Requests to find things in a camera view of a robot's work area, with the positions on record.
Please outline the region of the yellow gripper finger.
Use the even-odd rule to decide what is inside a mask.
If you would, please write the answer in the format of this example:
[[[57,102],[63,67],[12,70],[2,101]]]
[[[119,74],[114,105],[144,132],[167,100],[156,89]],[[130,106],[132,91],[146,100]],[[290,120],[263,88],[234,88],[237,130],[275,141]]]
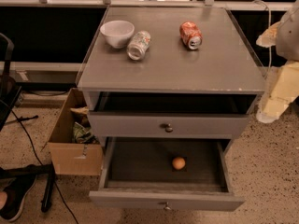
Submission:
[[[272,123],[280,118],[299,97],[299,62],[287,61],[281,67],[271,67],[266,77],[265,92],[258,104],[256,119]]]
[[[277,32],[280,22],[270,25],[256,40],[256,44],[263,48],[270,48],[276,45]]]

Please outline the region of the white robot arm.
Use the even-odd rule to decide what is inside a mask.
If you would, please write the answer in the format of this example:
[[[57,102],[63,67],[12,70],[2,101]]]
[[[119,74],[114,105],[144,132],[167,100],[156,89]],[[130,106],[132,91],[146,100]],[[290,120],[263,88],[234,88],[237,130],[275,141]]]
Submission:
[[[258,37],[256,44],[275,47],[277,55],[287,60],[277,71],[268,71],[266,91],[256,114],[258,121],[272,123],[299,97],[299,0]]]

